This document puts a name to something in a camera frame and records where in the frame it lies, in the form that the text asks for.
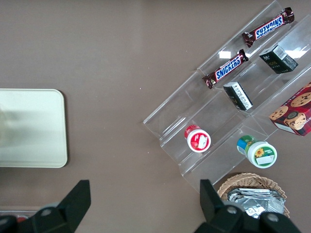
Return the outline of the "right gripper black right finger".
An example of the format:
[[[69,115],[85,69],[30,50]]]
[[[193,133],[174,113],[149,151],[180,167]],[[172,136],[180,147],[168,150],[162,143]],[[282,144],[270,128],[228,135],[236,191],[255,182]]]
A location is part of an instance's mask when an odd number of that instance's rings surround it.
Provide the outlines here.
[[[200,181],[200,205],[206,221],[197,233],[299,233],[283,214],[265,212],[258,219],[240,208],[225,205],[209,179]]]

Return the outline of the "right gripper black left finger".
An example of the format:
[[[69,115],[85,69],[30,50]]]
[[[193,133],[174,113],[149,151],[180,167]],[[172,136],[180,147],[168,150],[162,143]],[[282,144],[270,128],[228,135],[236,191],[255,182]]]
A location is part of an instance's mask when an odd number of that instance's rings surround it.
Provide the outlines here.
[[[90,182],[80,180],[54,207],[37,211],[32,217],[18,221],[14,215],[0,217],[2,233],[73,233],[91,205]]]

